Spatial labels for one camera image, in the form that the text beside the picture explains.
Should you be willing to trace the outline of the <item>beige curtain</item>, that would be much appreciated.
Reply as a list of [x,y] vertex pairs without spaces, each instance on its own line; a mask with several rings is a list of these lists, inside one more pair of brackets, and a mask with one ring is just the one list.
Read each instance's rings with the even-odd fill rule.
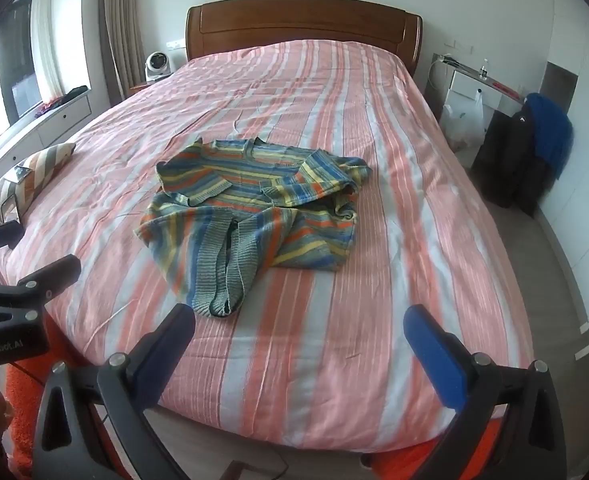
[[99,30],[108,99],[116,105],[145,78],[137,0],[99,0]]

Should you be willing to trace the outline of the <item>brown wooden headboard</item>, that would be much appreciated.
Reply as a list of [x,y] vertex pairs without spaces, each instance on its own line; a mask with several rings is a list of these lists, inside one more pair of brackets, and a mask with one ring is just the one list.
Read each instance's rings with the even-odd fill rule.
[[415,73],[423,19],[361,0],[221,0],[187,12],[187,57],[303,39],[356,41],[396,55]]

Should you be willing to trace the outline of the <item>pink striped bed cover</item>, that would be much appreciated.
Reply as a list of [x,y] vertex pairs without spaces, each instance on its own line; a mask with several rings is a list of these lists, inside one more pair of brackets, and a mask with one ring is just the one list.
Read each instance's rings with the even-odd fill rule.
[[404,64],[357,42],[212,54],[97,117],[30,206],[17,281],[82,265],[48,307],[90,362],[196,313],[165,408],[293,448],[379,452],[441,434],[403,333],[413,304],[471,351],[532,361],[481,197]]

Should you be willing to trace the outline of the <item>blue cloth on chair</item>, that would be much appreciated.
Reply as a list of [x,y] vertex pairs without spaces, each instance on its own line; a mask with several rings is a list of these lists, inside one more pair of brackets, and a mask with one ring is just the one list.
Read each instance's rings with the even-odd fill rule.
[[529,93],[523,109],[532,117],[534,153],[549,165],[558,180],[572,150],[572,123],[558,104],[541,93]]

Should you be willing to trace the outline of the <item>white plastic bag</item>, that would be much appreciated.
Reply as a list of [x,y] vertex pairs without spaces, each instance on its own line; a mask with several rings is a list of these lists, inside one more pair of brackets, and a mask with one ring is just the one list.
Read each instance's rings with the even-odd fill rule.
[[444,136],[454,153],[479,148],[485,140],[482,91],[477,89],[472,99],[445,104],[441,119]]

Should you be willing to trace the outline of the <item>striped knitted sweater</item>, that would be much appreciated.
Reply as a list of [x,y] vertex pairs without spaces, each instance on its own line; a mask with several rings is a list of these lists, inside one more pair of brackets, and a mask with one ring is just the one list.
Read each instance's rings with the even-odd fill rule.
[[156,172],[136,235],[177,299],[209,318],[234,314],[272,266],[340,269],[371,175],[358,157],[259,138],[197,140]]

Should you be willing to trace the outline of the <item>dark clothes on bench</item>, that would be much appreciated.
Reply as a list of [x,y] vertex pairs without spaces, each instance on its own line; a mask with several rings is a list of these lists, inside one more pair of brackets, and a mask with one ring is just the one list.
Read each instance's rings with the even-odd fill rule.
[[70,101],[76,99],[78,96],[82,96],[88,91],[88,87],[83,84],[80,87],[75,87],[66,93],[64,96],[58,96],[58,98],[53,99],[50,102],[42,103],[35,112],[35,117],[43,116],[44,114],[50,112],[51,110],[55,110],[56,108],[63,106],[64,104],[69,103]]

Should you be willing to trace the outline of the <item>white wardrobe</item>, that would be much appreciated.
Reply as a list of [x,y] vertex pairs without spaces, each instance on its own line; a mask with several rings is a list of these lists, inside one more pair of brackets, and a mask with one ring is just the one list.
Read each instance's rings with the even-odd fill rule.
[[560,178],[541,203],[581,297],[581,330],[589,329],[589,7],[554,0],[549,62],[578,77],[569,105],[572,150]]

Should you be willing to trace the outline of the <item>white round fan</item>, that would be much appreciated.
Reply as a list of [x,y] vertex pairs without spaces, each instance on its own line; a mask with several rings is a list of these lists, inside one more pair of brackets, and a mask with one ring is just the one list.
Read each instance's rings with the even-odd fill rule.
[[162,51],[152,52],[146,58],[145,76],[147,82],[157,81],[171,75],[171,65],[168,55]]

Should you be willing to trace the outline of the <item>white desk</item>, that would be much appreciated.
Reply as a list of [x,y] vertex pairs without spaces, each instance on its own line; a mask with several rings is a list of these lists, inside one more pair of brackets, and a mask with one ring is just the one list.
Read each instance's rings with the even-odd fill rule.
[[456,98],[473,100],[478,92],[486,108],[505,115],[517,112],[525,102],[515,90],[490,76],[481,77],[451,55],[432,55],[424,97],[436,118],[441,117],[444,104]]

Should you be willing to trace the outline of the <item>striped throw pillow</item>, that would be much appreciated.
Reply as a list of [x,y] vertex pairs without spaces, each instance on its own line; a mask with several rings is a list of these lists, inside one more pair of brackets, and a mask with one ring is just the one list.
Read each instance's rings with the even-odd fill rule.
[[17,165],[29,167],[32,174],[20,184],[14,184],[0,178],[0,223],[9,219],[13,212],[20,223],[38,194],[46,188],[50,181],[70,162],[76,144],[60,143],[36,152]]

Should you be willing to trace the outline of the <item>smartphone on pillow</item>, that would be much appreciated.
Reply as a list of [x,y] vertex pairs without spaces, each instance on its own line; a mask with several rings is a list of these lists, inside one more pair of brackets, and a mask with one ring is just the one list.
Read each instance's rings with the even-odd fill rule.
[[31,168],[17,165],[7,171],[4,175],[4,179],[14,184],[20,184],[29,177],[30,174],[32,174]]

